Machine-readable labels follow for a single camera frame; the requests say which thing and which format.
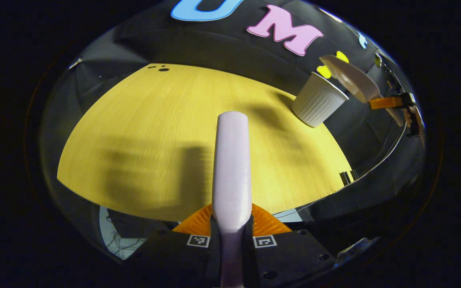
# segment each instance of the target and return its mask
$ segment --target white paper cup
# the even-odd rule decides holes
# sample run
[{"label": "white paper cup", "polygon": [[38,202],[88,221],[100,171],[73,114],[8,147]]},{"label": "white paper cup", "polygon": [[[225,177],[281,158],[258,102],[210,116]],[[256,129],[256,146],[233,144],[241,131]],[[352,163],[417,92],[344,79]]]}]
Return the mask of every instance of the white paper cup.
[{"label": "white paper cup", "polygon": [[320,75],[312,72],[291,109],[305,124],[316,127],[349,98]]}]

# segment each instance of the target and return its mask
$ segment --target yellow wooden table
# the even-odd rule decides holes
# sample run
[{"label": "yellow wooden table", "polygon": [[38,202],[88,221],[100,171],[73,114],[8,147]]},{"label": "yellow wooden table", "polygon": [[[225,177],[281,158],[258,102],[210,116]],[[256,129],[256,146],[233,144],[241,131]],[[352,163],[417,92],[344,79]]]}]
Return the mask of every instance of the yellow wooden table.
[{"label": "yellow wooden table", "polygon": [[211,202],[216,122],[249,117],[253,203],[270,213],[343,187],[350,165],[322,124],[291,111],[294,96],[207,68],[149,64],[99,99],[72,131],[58,180],[139,217],[182,221]]}]

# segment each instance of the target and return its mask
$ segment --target cable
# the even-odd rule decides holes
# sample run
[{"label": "cable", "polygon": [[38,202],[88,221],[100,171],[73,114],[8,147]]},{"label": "cable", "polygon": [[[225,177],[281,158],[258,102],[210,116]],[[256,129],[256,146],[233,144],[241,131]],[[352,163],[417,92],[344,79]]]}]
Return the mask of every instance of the cable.
[{"label": "cable", "polygon": [[136,242],[134,242],[133,244],[129,245],[129,246],[121,246],[120,245],[120,241],[122,240],[122,237],[119,235],[119,233],[117,232],[117,230],[114,230],[112,233],[111,233],[111,236],[113,238],[113,240],[106,246],[106,248],[109,248],[109,246],[111,244],[113,244],[113,242],[115,242],[115,246],[117,247],[117,251],[113,252],[114,255],[116,255],[117,257],[123,257],[123,255],[120,255],[121,252],[123,252],[123,250],[136,250],[137,248],[131,248],[132,246],[135,246],[136,244],[138,244],[140,241],[142,241],[142,243],[145,243],[145,240],[143,239],[137,239]]},{"label": "cable", "polygon": [[[389,152],[388,152],[387,155],[382,159],[382,161],[380,161],[378,164],[376,164],[375,166],[373,166],[373,168],[370,168],[369,171],[367,171],[366,173],[364,173],[364,175],[360,176],[357,180],[353,181],[351,184],[348,184],[347,186],[353,185],[354,183],[356,183],[356,182],[359,181],[360,179],[364,178],[364,176],[368,175],[369,172],[373,171],[373,170],[374,170],[376,167],[378,167],[380,164],[382,164],[382,163],[385,161],[385,159],[387,159],[387,158],[392,154],[392,151],[395,150],[395,148],[397,147],[397,144],[398,144],[399,141],[401,140],[401,137],[402,137],[403,134],[405,133],[406,128],[407,128],[407,122],[405,121],[405,124],[403,125],[403,129],[401,130],[401,132],[399,133],[399,135],[397,135],[397,138],[396,138],[395,142],[390,146]],[[344,187],[340,188],[338,191],[335,191],[334,193],[338,193],[339,191],[341,191],[342,189],[344,189]],[[286,216],[292,215],[292,214],[294,214],[294,213],[298,213],[298,212],[302,211],[303,209],[310,207],[310,206],[313,205],[314,203],[316,203],[316,202],[318,202],[318,201],[320,201],[320,200],[325,199],[326,197],[323,197],[323,198],[318,199],[318,200],[316,200],[316,201],[314,201],[314,202],[311,202],[311,203],[309,203],[307,206],[301,208],[300,210],[298,210],[298,211],[296,211],[296,212],[292,212],[292,213],[289,213],[289,214],[287,214],[287,215],[283,215],[283,216],[280,216],[280,217],[277,217],[277,218],[282,218],[282,217],[286,217]]]},{"label": "cable", "polygon": [[[390,122],[390,124],[389,124],[389,131],[390,131],[391,127],[392,127],[392,117],[390,117],[390,119],[391,119],[391,122]],[[384,143],[382,144],[382,147],[380,148],[380,151],[378,151],[378,154],[376,155],[376,157],[373,159],[373,161],[371,161],[371,164],[373,164],[373,163],[375,162],[375,160],[378,158],[378,156],[380,156],[380,153],[382,153],[382,150],[384,149],[385,144],[387,143],[387,139],[389,139],[389,133],[387,133],[387,137],[385,138],[385,141],[384,141]]]}]

